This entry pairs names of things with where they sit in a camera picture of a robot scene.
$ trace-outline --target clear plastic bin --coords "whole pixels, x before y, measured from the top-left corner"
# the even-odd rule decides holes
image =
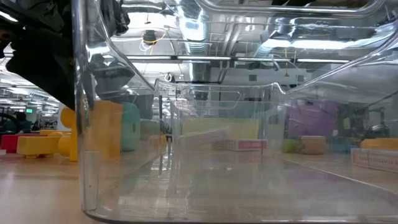
[[[398,1],[325,2],[73,0],[83,211],[398,222]]]

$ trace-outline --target teal object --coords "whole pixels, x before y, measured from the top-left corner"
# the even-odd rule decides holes
[[[120,150],[130,152],[139,148],[141,133],[141,117],[139,109],[132,103],[122,103]]]

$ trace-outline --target purple object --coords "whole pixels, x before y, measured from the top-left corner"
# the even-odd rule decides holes
[[[289,136],[332,136],[338,105],[330,100],[294,100],[287,108]]]

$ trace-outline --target wooden floor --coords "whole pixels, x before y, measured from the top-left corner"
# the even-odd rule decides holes
[[[98,223],[80,210],[78,164],[0,156],[0,223]]]

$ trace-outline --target light green object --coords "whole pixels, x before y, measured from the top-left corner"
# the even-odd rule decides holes
[[[141,119],[136,105],[132,103],[122,103],[122,105],[120,150],[121,152],[129,152],[139,147]]]
[[[284,139],[282,148],[285,153],[296,153],[297,141],[293,139]]]

